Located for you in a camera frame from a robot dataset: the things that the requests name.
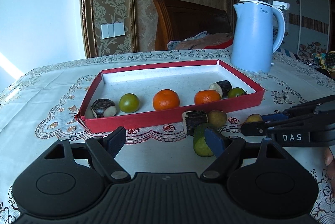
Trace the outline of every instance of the white tray bottom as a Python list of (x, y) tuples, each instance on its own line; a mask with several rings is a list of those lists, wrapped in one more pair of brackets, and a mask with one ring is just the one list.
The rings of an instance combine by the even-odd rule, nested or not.
[(245, 91), (254, 93), (254, 89), (241, 79), (219, 65), (185, 66), (160, 69), (143, 69), (103, 75), (103, 81), (93, 94), (86, 118), (94, 118), (90, 109), (97, 99), (107, 98), (118, 106), (120, 98), (126, 93), (138, 96), (141, 105), (135, 113), (154, 111), (152, 98), (162, 89), (171, 89), (179, 95), (180, 106), (194, 104), (194, 96), (198, 91), (207, 90), (209, 85), (228, 80), (232, 87), (241, 87)]

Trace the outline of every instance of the red tray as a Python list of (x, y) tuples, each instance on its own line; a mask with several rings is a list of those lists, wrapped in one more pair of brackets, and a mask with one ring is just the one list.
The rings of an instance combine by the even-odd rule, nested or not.
[[(194, 105), (193, 98), (197, 91), (206, 90), (211, 83), (221, 80), (229, 80), (232, 87), (242, 87), (248, 94)], [(176, 91), (180, 98), (180, 107), (155, 111), (152, 107), (152, 98), (161, 89)], [(229, 113), (258, 106), (262, 102), (264, 91), (260, 85), (221, 60), (170, 62), (107, 69), (101, 71), (93, 80), (75, 119), (89, 133), (111, 132), (119, 126), (126, 129), (145, 128), (181, 122), (182, 113), (185, 111), (221, 110)], [(119, 98), (126, 93), (134, 93), (141, 102), (144, 102), (138, 111), (132, 114), (120, 112), (107, 118), (93, 116), (90, 106), (96, 99), (109, 98), (118, 105)]]

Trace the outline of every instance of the kettle spout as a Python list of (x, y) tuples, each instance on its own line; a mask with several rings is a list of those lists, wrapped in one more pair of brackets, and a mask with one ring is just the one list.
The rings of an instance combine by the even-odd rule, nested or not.
[(240, 15), (242, 13), (242, 6), (241, 6), (241, 4), (235, 4), (235, 5), (233, 5), (233, 7), (235, 9), (237, 19), (240, 18)]

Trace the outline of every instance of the table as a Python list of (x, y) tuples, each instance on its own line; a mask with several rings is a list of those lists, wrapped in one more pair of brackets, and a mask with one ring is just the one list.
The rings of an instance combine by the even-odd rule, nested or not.
[[(230, 55), (228, 49), (121, 54), (44, 66), (21, 77), (0, 93), (0, 224), (11, 223), (19, 216), (11, 187), (31, 162), (57, 138), (83, 142), (91, 137), (74, 115), (101, 70), (203, 59), (221, 59), (230, 64)], [(335, 93), (335, 82), (307, 65), (279, 52), (274, 54), (273, 62), (269, 73), (242, 71), (266, 89), (264, 98), (260, 106), (229, 113), (226, 125), (220, 129), (223, 135), (242, 136), (239, 128), (249, 114), (269, 114)], [(246, 138), (249, 142), (261, 139)], [(200, 174), (214, 158), (198, 157), (191, 147), (192, 137), (185, 136), (182, 123), (131, 129), (116, 160), (132, 176), (136, 171)], [(319, 197), (311, 214), (321, 223), (334, 223), (335, 199), (323, 148), (286, 149), (319, 184)]]

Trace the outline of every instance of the sunlight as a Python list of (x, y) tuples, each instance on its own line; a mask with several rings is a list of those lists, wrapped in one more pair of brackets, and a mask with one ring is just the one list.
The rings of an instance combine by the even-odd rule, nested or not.
[(0, 66), (14, 79), (18, 80), (23, 76), (21, 72), (15, 65), (13, 65), (3, 54), (0, 52)]

